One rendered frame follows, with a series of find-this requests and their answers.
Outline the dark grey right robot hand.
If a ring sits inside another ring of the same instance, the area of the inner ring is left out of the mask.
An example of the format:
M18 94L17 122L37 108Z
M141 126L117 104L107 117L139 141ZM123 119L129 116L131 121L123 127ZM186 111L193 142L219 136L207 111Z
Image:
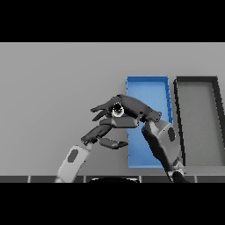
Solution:
M103 116L106 116L106 118L111 118L113 116L113 109L116 105L120 105L124 110L124 114L127 116L137 119L138 116L141 115L141 122L145 122L147 120L158 122L162 117L161 112L155 111L150 106L141 102L141 100L128 95L119 94L112 97L106 103L91 108L92 113L99 112L93 121L97 121Z

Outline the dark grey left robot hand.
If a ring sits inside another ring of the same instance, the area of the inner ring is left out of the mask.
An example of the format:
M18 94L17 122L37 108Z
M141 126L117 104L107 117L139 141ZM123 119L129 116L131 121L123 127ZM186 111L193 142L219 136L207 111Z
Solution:
M81 138L82 143L87 146L99 142L103 147L109 149L119 149L127 146L127 142L117 142L109 138L105 138L113 128L136 128L139 121L132 117L109 118L99 122L90 132Z

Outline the dark grey bin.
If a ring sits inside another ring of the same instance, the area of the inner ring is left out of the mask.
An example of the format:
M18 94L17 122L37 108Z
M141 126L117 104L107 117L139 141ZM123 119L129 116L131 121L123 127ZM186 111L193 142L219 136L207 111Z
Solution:
M177 76L173 82L183 162L225 166L225 114L217 76Z

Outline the blue pipe with end piece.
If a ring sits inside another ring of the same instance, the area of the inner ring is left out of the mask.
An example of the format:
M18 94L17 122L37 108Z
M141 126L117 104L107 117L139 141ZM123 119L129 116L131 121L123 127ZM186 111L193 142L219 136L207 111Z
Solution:
M112 116L115 118L122 117L124 115L124 108L121 103L115 103L112 107Z

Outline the blue bin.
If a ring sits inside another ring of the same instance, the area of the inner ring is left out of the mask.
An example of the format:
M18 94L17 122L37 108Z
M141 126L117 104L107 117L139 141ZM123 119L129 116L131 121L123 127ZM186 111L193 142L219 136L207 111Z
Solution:
M127 95L138 98L162 113L162 120L173 123L171 91L168 76L127 76ZM127 130L128 167L132 169L162 168L142 135L143 123Z

